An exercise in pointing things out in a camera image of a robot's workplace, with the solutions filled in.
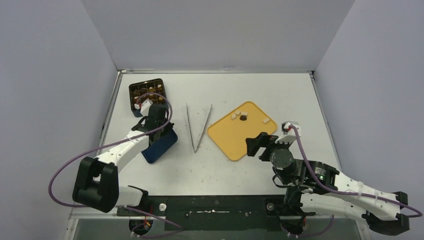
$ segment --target bolt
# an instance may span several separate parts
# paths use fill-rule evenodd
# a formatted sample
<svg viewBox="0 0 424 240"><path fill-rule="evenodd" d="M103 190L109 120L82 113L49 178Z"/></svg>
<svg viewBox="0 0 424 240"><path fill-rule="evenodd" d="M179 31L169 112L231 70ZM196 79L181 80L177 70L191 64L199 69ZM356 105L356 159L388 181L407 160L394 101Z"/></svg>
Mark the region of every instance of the bolt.
<svg viewBox="0 0 424 240"><path fill-rule="evenodd" d="M273 211L274 210L274 204L273 203L268 203L267 205L266 205L266 209L268 209L269 211Z"/></svg>
<svg viewBox="0 0 424 240"><path fill-rule="evenodd" d="M167 209L167 205L165 203L161 203L159 204L159 210L161 212L165 211Z"/></svg>

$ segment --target table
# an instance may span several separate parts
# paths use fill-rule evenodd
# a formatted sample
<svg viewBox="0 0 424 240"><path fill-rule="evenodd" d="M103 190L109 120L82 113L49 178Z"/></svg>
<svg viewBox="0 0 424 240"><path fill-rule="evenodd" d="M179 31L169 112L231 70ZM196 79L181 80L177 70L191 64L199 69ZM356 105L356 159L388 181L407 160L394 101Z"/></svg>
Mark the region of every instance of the table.
<svg viewBox="0 0 424 240"><path fill-rule="evenodd" d="M138 121L130 109L129 85L163 79L173 107L171 122L177 143L157 162L149 164L137 155L119 174L121 186L132 185L152 196L180 195L271 195L283 194L271 178L272 165L257 157L230 161L205 135L193 153L186 114L195 141L199 139L210 105L212 124L246 101L252 101L279 125L296 121L302 128L302 143L310 160L337 169L340 165L328 134L321 108L308 73L163 73L123 74L104 138L109 144L121 140ZM297 143L290 150L301 159Z"/></svg>

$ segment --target white wall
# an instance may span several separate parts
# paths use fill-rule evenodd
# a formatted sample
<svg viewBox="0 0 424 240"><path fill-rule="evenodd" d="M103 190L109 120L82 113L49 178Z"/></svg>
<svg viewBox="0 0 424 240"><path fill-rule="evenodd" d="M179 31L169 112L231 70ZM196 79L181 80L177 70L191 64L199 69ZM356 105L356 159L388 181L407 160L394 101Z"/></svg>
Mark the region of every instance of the white wall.
<svg viewBox="0 0 424 240"><path fill-rule="evenodd" d="M356 0L315 72L343 171L421 211L423 12L422 0ZM422 239L423 225L410 219L396 239Z"/></svg>
<svg viewBox="0 0 424 240"><path fill-rule="evenodd" d="M314 70L354 0L81 0L119 69Z"/></svg>
<svg viewBox="0 0 424 240"><path fill-rule="evenodd" d="M0 239L62 239L50 177L99 141L117 71L79 0L0 2ZM70 202L77 165L54 192Z"/></svg>

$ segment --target yellow tray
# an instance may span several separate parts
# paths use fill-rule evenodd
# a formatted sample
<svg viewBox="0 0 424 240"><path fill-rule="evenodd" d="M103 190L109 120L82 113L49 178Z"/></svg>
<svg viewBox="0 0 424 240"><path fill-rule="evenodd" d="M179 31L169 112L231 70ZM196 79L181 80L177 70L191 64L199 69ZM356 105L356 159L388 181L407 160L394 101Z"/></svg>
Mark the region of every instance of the yellow tray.
<svg viewBox="0 0 424 240"><path fill-rule="evenodd" d="M231 115L236 111L247 112L247 120L240 120L241 114L232 120ZM276 130L276 122L256 104L247 101L212 124L207 135L231 161L237 161L247 153L246 138L255 138L261 132L272 134Z"/></svg>

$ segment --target gray floor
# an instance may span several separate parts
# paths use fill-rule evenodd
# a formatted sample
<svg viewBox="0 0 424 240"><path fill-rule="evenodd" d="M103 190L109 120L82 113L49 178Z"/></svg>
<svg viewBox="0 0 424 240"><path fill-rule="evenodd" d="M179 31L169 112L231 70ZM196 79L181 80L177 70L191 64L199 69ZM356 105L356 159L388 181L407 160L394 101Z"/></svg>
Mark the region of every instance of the gray floor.
<svg viewBox="0 0 424 240"><path fill-rule="evenodd" d="M317 237L308 237L308 240L343 239L359 240L360 235L355 221L347 218L335 220L333 227ZM329 219L307 219L309 229L305 233L315 233L324 229ZM164 233L164 223L156 220L148 235ZM80 219L74 240L134 240L130 238L127 219ZM266 230L246 231L185 231L173 236L162 237L164 240L284 240L283 232L267 232Z"/></svg>

